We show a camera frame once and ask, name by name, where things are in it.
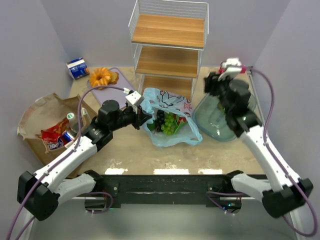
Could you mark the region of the black grape bunch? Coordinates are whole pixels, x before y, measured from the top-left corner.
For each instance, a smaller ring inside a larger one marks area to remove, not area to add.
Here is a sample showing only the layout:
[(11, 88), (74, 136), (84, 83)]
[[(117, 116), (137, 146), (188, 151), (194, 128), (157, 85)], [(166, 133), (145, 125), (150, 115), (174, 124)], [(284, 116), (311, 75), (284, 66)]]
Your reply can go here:
[(156, 118), (154, 120), (154, 126), (156, 132), (162, 132), (162, 125), (165, 123), (165, 112), (163, 110), (158, 110), (156, 112)]

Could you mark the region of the green grape bunch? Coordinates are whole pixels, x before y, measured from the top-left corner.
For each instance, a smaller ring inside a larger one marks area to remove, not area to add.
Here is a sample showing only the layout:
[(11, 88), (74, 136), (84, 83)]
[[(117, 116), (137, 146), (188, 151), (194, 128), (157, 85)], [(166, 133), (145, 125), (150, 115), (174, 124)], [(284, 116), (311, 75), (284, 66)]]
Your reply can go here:
[(160, 129), (165, 135), (173, 135), (176, 130), (176, 120), (172, 113), (164, 114), (164, 122), (161, 125)]

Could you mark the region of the light blue plastic bag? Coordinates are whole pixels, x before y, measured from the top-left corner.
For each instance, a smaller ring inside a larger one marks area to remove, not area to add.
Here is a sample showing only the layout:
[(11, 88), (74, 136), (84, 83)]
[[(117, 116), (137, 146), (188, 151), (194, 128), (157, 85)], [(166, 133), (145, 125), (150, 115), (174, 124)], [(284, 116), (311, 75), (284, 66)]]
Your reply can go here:
[(192, 119), (194, 108), (191, 101), (186, 97), (152, 87), (144, 90), (143, 97), (144, 101), (141, 106), (143, 110), (152, 115), (150, 120), (156, 119), (158, 110), (164, 111), (164, 114), (172, 113), (173, 115), (185, 117), (187, 120), (187, 123), (179, 132), (172, 135), (165, 135), (162, 131), (149, 131), (146, 128), (146, 123), (144, 123), (142, 129), (147, 133), (155, 146), (170, 147), (179, 143), (194, 146), (203, 140), (196, 123)]

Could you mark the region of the green label water bottle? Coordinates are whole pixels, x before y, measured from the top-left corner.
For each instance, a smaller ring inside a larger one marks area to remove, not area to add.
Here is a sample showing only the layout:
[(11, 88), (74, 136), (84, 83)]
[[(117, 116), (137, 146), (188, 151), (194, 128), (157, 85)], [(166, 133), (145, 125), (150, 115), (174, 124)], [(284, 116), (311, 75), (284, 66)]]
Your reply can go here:
[(77, 134), (79, 131), (79, 126), (78, 126), (78, 117), (76, 114), (73, 112), (69, 112), (66, 115), (66, 119), (68, 120), (68, 129), (72, 131), (73, 133)]

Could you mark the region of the red bull can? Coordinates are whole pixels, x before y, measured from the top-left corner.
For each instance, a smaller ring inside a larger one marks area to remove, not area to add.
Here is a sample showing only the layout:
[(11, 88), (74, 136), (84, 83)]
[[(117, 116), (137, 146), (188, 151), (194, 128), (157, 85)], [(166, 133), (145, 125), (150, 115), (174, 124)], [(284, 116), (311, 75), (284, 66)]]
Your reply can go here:
[(76, 139), (77, 133), (73, 132), (72, 130), (65, 130), (62, 135), (61, 139), (64, 145), (73, 142)]

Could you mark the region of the red candy bag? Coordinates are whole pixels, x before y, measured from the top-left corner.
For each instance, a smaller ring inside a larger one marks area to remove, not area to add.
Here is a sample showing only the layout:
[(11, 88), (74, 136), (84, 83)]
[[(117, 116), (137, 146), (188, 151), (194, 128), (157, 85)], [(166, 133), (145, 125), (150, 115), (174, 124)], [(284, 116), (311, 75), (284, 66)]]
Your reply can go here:
[(68, 123), (69, 121), (65, 117), (54, 126), (41, 130), (40, 138), (50, 150), (61, 148), (68, 143), (68, 140), (64, 137)]

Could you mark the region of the brown paper grocery bag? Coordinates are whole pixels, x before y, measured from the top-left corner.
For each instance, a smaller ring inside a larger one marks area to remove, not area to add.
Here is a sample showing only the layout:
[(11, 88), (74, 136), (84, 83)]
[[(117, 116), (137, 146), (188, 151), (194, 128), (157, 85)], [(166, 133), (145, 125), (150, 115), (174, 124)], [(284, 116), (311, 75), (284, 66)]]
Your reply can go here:
[(40, 138), (41, 130), (53, 127), (70, 112), (76, 114), (80, 99), (79, 95), (62, 99), (56, 93), (51, 93), (37, 99), (22, 115), (17, 127), (17, 135), (22, 137), (43, 166), (52, 162), (67, 148), (64, 145), (50, 150)]

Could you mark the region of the green lime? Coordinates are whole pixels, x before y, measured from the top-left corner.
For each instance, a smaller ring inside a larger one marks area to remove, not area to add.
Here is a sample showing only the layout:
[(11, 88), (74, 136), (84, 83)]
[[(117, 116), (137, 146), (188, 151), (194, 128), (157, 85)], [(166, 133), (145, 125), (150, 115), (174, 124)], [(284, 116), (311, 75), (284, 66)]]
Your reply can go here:
[(154, 131), (155, 130), (155, 121), (150, 119), (146, 122), (146, 128), (149, 130), (149, 131)]

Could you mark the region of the red dragon fruit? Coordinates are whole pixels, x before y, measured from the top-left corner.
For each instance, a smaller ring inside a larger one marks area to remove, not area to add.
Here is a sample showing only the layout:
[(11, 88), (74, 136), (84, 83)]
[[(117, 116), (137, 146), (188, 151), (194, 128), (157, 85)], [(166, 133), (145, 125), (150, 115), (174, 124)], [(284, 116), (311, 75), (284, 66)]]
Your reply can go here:
[(188, 121), (185, 117), (174, 114), (173, 115), (173, 133), (177, 134), (187, 122)]

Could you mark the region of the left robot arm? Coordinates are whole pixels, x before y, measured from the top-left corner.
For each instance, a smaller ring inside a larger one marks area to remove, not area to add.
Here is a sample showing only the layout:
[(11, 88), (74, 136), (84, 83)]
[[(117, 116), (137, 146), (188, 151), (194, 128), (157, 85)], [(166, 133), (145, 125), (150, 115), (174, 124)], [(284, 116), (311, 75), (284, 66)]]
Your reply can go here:
[(115, 100), (106, 100), (80, 139), (48, 165), (35, 173), (25, 171), (18, 179), (17, 201), (37, 220), (43, 221), (64, 202), (90, 193), (103, 178), (93, 170), (67, 179), (80, 164), (99, 152), (113, 139), (113, 132), (132, 125), (139, 129), (152, 115), (128, 101), (120, 109)]

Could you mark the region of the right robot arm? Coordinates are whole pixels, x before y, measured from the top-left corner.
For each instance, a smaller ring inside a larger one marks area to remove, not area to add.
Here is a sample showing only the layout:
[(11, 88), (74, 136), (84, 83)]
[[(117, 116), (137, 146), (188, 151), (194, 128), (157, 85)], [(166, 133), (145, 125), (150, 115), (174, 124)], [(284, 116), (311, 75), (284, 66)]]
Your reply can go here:
[(268, 181), (234, 171), (230, 177), (232, 188), (260, 202), (273, 218), (280, 218), (303, 206), (303, 195), (310, 196), (313, 184), (302, 179), (283, 159), (266, 135), (258, 116), (251, 110), (249, 85), (227, 76), (211, 72), (204, 78), (204, 92), (217, 97), (225, 112), (229, 129), (248, 147), (263, 169)]

